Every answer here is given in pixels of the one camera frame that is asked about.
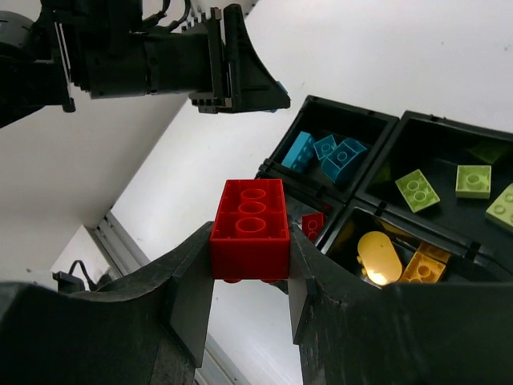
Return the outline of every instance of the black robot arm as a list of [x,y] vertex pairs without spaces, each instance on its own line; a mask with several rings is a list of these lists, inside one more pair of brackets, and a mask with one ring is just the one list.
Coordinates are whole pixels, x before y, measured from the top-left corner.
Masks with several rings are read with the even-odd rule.
[[92,99],[189,93],[205,113],[290,106],[253,50],[239,5],[172,33],[180,21],[157,25],[166,3],[145,20],[142,0],[41,0],[36,22],[0,11],[0,127],[47,105],[75,111],[72,83]]

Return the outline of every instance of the green block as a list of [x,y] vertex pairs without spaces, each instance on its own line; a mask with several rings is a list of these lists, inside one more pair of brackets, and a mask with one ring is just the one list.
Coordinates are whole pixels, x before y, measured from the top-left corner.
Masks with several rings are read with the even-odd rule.
[[491,166],[458,166],[456,197],[490,199]]
[[395,184],[413,213],[435,205],[440,201],[440,197],[420,170],[415,170],[396,180]]
[[497,225],[513,231],[513,184],[507,186],[499,195],[488,208],[485,217]]
[[494,164],[497,160],[506,155],[509,149],[510,145],[508,143],[499,142],[497,140],[485,140],[469,151],[476,158],[488,164]]

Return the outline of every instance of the red lego brick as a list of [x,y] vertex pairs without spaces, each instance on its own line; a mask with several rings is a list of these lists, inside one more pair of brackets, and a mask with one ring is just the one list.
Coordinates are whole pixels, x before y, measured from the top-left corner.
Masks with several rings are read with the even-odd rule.
[[324,213],[308,214],[301,217],[301,229],[311,241],[315,241],[323,226]]
[[227,180],[210,234],[212,277],[289,277],[290,234],[280,179]]

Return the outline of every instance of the yellow rounded block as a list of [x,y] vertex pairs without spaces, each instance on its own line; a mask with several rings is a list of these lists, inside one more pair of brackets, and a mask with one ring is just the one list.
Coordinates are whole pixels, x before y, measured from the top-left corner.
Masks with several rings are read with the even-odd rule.
[[401,261],[385,233],[371,231],[365,234],[358,242],[358,254],[367,277],[375,284],[387,285],[401,277]]

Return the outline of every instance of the cable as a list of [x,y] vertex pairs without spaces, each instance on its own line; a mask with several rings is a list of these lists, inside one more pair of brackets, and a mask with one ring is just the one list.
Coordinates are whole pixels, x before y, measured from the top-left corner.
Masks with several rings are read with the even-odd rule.
[[68,274],[73,275],[73,271],[75,271],[75,267],[77,265],[80,265],[80,269],[82,270],[83,276],[86,278],[87,284],[89,285],[89,290],[90,291],[95,291],[96,289],[98,289],[98,287],[93,282],[91,277],[89,277],[89,274],[87,273],[87,269],[86,269],[86,266],[84,265],[83,261],[80,261],[80,260],[74,261],[71,264],[71,268],[70,268],[70,271],[69,271]]
[[166,12],[168,12],[170,6],[171,0],[162,0],[162,10],[153,14],[149,18],[145,18],[141,25],[141,30],[148,30],[159,24],[159,21],[166,17]]
[[184,9],[184,14],[182,15],[181,18],[179,18],[178,20],[175,20],[174,22],[171,22],[171,24],[169,24],[168,26],[166,26],[166,29],[168,30],[168,32],[172,32],[174,31],[176,28],[178,28],[178,26],[180,26],[180,24],[182,22],[184,22],[185,20],[187,20],[189,14],[191,13],[191,0],[184,0],[184,3],[185,3],[185,9]]

